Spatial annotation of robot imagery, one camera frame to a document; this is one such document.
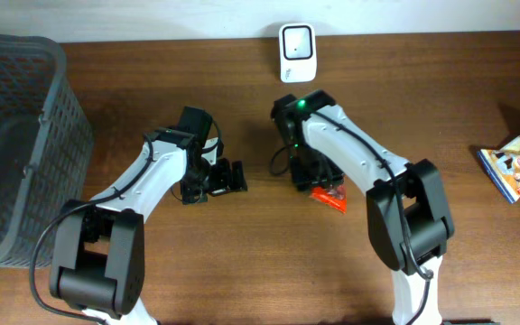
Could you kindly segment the red snack bag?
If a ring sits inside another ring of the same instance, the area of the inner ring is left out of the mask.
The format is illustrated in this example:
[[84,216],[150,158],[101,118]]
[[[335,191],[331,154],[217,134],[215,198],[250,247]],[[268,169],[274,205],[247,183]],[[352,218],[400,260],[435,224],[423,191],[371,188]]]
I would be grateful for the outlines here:
[[315,187],[311,190],[310,197],[343,214],[347,212],[347,195],[343,185],[328,188]]

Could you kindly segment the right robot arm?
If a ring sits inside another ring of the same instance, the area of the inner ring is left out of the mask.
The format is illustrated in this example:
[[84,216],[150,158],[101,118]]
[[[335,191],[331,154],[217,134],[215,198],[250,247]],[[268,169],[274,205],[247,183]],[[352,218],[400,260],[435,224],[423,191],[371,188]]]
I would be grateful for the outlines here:
[[385,149],[321,89],[275,100],[270,118],[298,190],[327,190],[349,178],[365,196],[370,245],[391,271],[393,323],[446,323],[438,281],[455,226],[437,167]]

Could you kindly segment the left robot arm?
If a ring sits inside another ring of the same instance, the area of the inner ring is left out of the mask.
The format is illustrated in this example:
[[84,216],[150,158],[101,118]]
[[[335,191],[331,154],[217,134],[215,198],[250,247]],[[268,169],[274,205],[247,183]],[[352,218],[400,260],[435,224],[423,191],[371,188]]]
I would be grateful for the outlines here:
[[144,224],[165,194],[178,185],[184,205],[247,189],[241,162],[222,155],[216,121],[185,107],[176,125],[144,136],[134,162],[89,201],[69,200],[45,229],[55,241],[52,297],[66,316],[96,324],[154,324],[141,300],[145,276]]

